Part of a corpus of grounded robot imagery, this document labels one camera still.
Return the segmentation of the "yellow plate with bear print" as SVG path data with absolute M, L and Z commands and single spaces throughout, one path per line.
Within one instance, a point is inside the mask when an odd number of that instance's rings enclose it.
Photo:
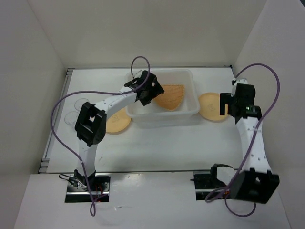
M 222 122 L 229 117 L 227 105 L 225 105 L 225 115 L 220 115 L 220 94 L 207 92 L 199 96 L 199 114 L 212 122 Z

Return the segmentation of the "woven bamboo triangular tray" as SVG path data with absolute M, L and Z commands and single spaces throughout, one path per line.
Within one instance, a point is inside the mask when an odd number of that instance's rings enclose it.
M 162 84 L 164 93 L 153 99 L 156 104 L 167 111 L 175 111 L 184 100 L 185 86 L 183 84 Z

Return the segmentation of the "translucent white plastic bin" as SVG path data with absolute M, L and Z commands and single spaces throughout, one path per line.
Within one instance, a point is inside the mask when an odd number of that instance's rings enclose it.
M 193 74 L 187 69 L 153 70 L 164 93 L 143 106 L 135 102 L 126 114 L 142 128 L 187 125 L 200 110 Z

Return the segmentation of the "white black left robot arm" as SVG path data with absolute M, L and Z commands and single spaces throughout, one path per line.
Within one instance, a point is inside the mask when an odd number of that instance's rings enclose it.
M 146 106 L 163 93 L 164 89 L 157 81 L 157 76 L 148 71 L 142 71 L 140 77 L 125 83 L 114 95 L 95 104 L 86 102 L 82 105 L 75 124 L 79 143 L 78 156 L 81 161 L 74 170 L 74 176 L 78 180 L 79 187 L 88 191 L 95 185 L 96 151 L 98 144 L 105 137 L 108 119 L 137 101 Z

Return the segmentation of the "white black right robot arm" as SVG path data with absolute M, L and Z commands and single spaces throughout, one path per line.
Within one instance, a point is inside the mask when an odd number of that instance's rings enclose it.
M 255 88 L 246 80 L 234 81 L 231 93 L 220 94 L 220 115 L 234 118 L 244 157 L 224 190 L 232 199 L 266 204 L 279 185 L 279 176 L 272 173 L 266 158 L 263 115 L 254 99 Z

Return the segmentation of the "clear glass cup rear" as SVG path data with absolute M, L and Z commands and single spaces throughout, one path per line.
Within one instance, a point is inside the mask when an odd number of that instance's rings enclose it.
M 78 99 L 78 100 L 75 102 L 75 104 L 74 104 L 75 110 L 76 110 L 77 112 L 79 112 L 79 111 L 81 110 L 83 104 L 84 104 L 84 103 L 87 103 L 87 102 L 89 102 L 89 100 L 86 99 L 86 98 L 80 98 L 80 99 Z

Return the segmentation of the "clear glass cup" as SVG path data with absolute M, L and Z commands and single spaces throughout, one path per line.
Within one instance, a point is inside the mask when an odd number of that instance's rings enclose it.
M 78 100 L 75 102 L 75 104 L 74 104 L 75 110 L 76 110 L 77 112 L 79 112 L 79 111 L 81 110 L 83 104 L 84 104 L 84 103 L 87 103 L 87 102 L 89 102 L 89 100 L 86 99 L 86 98 L 80 98 L 80 99 L 78 99 Z
M 75 125 L 78 115 L 79 113 L 77 111 L 71 111 L 66 114 L 64 122 L 69 126 Z

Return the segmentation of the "clear glass cup front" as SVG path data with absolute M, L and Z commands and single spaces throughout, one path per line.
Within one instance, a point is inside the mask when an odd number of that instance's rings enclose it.
M 69 126 L 75 125 L 78 115 L 79 113 L 77 111 L 71 111 L 66 114 L 64 122 Z

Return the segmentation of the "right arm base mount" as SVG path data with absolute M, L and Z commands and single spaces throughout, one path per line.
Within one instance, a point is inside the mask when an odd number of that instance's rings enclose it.
M 225 183 L 216 179 L 210 171 L 195 171 L 191 181 L 194 182 L 197 201 L 205 200 L 206 196 L 214 189 L 225 187 Z

